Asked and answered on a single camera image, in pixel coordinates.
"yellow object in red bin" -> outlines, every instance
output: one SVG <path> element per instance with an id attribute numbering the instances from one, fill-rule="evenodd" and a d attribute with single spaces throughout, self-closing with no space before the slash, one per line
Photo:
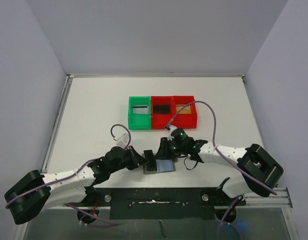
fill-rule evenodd
<path id="1" fill-rule="evenodd" d="M 178 112 L 182 107 L 185 105 L 176 105 L 176 112 Z M 179 112 L 179 114 L 191 114 L 191 106 L 185 107 L 182 111 Z"/>

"white wall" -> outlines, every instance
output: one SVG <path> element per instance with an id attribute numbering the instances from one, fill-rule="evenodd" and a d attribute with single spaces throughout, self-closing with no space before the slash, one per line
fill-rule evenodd
<path id="1" fill-rule="evenodd" d="M 27 0 L 68 74 L 245 74 L 287 0 Z"/>
<path id="2" fill-rule="evenodd" d="M 0 0 L 0 240 L 16 225 L 4 193 L 42 167 L 65 73 L 25 0 Z"/>
<path id="3" fill-rule="evenodd" d="M 300 239 L 308 239 L 308 0 L 289 0 L 246 75 L 266 149 L 284 168 Z"/>

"white table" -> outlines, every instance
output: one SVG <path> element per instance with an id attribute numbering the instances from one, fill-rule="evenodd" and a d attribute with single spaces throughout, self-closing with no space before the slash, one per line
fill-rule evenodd
<path id="1" fill-rule="evenodd" d="M 129 96 L 193 95 L 209 103 L 217 119 L 216 142 L 232 147 L 259 145 L 262 140 L 240 77 L 99 77 L 74 78 L 50 152 L 48 173 L 80 167 L 85 161 L 103 156 L 116 142 L 110 135 L 113 124 L 128 126 Z M 196 104 L 197 129 L 185 130 L 195 139 L 212 140 L 213 117 L 210 110 Z M 121 135 L 124 130 L 114 129 Z M 132 131 L 131 145 L 140 153 L 159 148 L 165 130 Z M 226 177 L 241 175 L 237 170 L 213 163 L 200 163 L 192 171 L 183 160 L 176 171 L 143 174 L 143 168 L 113 173 L 99 188 L 182 188 L 215 187 Z"/>

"plastic container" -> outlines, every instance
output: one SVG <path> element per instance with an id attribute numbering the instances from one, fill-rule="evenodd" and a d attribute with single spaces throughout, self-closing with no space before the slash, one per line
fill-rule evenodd
<path id="1" fill-rule="evenodd" d="M 176 112 L 177 105 L 186 105 L 195 101 L 194 96 L 173 96 L 174 111 Z M 198 124 L 198 113 L 195 104 L 190 105 L 190 114 L 178 114 L 172 125 L 183 129 L 196 129 Z"/>
<path id="2" fill-rule="evenodd" d="M 148 114 L 133 113 L 133 106 L 148 106 Z M 151 129 L 151 97 L 130 96 L 128 101 L 128 129 L 148 130 Z"/>
<path id="3" fill-rule="evenodd" d="M 175 112 L 175 104 L 173 102 L 172 96 L 152 96 L 151 97 L 151 128 L 152 129 L 164 129 L 164 127 L 168 124 L 171 118 L 174 116 Z"/>

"screw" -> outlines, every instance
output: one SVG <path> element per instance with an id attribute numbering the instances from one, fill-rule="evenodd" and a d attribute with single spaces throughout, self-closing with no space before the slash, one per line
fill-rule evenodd
<path id="1" fill-rule="evenodd" d="M 110 202 L 110 201 L 112 200 L 111 195 L 105 195 L 104 200 L 105 200 L 105 202 L 107 202 L 107 203 Z"/>
<path id="2" fill-rule="evenodd" d="M 204 202 L 207 202 L 207 201 L 209 200 L 209 195 L 204 194 L 204 195 L 202 196 L 202 199 L 203 199 Z"/>

